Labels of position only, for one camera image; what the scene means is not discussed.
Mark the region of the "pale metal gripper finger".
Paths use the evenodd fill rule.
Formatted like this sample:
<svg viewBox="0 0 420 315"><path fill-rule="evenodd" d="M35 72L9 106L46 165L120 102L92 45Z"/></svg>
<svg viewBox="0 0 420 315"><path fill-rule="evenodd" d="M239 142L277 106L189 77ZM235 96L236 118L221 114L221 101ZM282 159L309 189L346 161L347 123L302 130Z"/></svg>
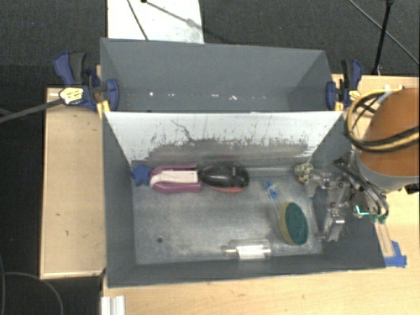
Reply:
<svg viewBox="0 0 420 315"><path fill-rule="evenodd" d="M318 217L318 238L323 242L337 242L346 224L344 213L328 209Z"/></svg>
<svg viewBox="0 0 420 315"><path fill-rule="evenodd" d="M322 171L313 171L309 174L309 179L306 182L306 195L313 197L318 188L326 190L329 188L331 182L331 173L325 173Z"/></svg>

